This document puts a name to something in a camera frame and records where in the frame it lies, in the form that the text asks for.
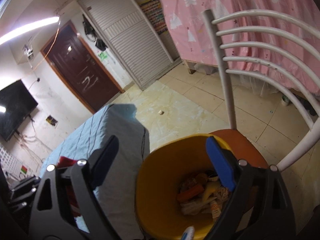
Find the pink bed sheet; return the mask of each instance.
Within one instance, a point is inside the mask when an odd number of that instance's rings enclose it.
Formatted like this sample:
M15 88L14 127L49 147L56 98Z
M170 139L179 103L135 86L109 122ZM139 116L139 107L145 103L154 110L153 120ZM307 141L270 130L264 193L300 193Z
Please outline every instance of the pink bed sheet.
M215 17L219 18L246 9L269 9L290 14L315 28L320 28L320 11L313 0L161 0L161 3L169 32L181 58L210 65L216 65L217 61L202 20L201 12L203 10L212 9ZM220 30L225 30L248 25L280 28L303 38L317 50L320 49L319 40L308 32L289 22L271 17L243 17L222 23L219 25L219 28ZM238 33L223 37L224 43L233 41L263 41L279 46L299 57L316 75L320 76L319 62L303 48L284 38L264 33ZM297 65L277 53L270 52L266 49L234 48L228 49L226 54L228 56L260 57L272 61L290 71L309 91L317 95L320 94L320 89L309 76L297 67ZM296 88L282 74L262 65L232 62L229 63L229 67L233 69L259 71L265 75L269 75L288 88Z

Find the wall-mounted tv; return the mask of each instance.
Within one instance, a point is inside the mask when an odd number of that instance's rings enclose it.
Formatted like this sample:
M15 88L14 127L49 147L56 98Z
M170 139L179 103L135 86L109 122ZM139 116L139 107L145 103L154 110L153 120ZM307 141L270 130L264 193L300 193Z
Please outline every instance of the wall-mounted tv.
M9 141L38 103L21 80L0 90L0 135Z

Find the bolt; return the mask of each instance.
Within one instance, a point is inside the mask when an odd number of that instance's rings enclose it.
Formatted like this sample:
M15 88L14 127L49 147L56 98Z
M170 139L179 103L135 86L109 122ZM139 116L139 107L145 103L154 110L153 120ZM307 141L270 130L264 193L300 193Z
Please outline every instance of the bolt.
M272 171L277 171L277 170L278 170L278 167L275 166L275 165L271 165L271 166L270 166L270 170L272 170Z
M77 161L77 164L79 166L85 166L87 164L87 161L85 159L80 159L79 161Z
M241 159L241 160L239 160L239 162L238 162L238 164L240 165L240 166L247 166L247 164L248 164L248 162L246 161L246 160L244 160L244 159Z
M50 164L48 167L47 167L47 171L53 171L56 167L53 165L53 164Z

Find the brown door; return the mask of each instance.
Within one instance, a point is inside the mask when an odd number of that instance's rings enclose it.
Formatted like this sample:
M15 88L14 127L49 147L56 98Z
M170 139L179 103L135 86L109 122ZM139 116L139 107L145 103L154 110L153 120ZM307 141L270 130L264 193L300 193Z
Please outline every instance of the brown door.
M52 42L45 47L44 54L47 54ZM115 81L109 78L106 69L84 46L70 24L59 32L47 57L55 71L67 82L66 85L95 112L120 92Z

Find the green sticker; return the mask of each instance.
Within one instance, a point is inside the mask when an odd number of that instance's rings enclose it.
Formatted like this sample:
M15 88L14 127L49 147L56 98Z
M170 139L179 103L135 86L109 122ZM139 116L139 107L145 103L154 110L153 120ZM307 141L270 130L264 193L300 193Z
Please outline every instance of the green sticker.
M100 54L98 54L98 57L100 58L101 61L103 61L106 58L108 58L108 54L105 51L103 51Z

